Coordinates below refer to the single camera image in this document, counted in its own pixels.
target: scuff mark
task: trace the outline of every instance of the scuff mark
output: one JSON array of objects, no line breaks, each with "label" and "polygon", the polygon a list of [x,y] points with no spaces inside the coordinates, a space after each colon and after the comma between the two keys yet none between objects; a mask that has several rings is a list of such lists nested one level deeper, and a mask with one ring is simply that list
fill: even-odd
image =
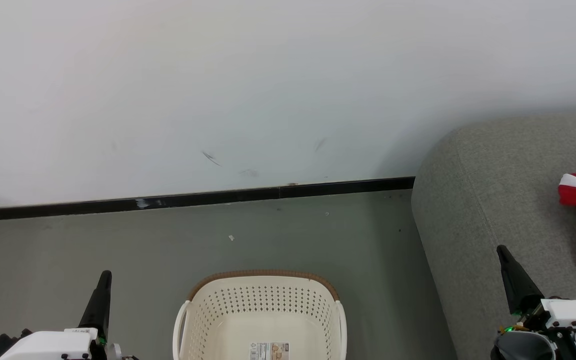
[{"label": "scuff mark", "polygon": [[315,153],[317,153],[322,148],[322,146],[324,146],[326,139],[327,137],[324,137],[323,139],[320,139],[320,141],[317,141],[315,144]]},{"label": "scuff mark", "polygon": [[150,203],[142,198],[136,198],[135,201],[137,202],[137,207],[139,209],[144,209],[150,207]]},{"label": "scuff mark", "polygon": [[240,175],[248,176],[250,178],[257,178],[259,176],[259,172],[253,168],[247,168],[246,170],[242,170],[239,172]]},{"label": "scuff mark", "polygon": [[208,153],[206,153],[206,151],[201,151],[201,153],[204,155],[204,157],[206,157],[206,159],[210,160],[211,162],[213,162],[216,166],[221,166],[219,164],[219,162],[217,162],[217,160],[212,157],[212,155],[208,155]]}]

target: gray sofa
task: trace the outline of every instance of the gray sofa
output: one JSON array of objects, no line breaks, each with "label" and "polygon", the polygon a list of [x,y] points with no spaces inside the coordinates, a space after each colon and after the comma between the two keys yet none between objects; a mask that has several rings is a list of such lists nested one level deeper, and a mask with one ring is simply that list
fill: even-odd
[{"label": "gray sofa", "polygon": [[506,245],[545,296],[576,298],[576,208],[558,184],[576,172],[576,113],[455,130],[414,182],[412,208],[460,360],[485,360],[514,324],[496,246]]}]

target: white plastic basket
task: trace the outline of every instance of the white plastic basket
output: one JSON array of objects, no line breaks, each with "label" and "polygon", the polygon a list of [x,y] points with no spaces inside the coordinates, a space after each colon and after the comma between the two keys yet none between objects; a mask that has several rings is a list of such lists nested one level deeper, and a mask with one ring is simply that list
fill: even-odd
[{"label": "white plastic basket", "polygon": [[172,339],[174,360],[345,360],[347,343],[334,287],[285,270],[205,278],[179,309]]}]

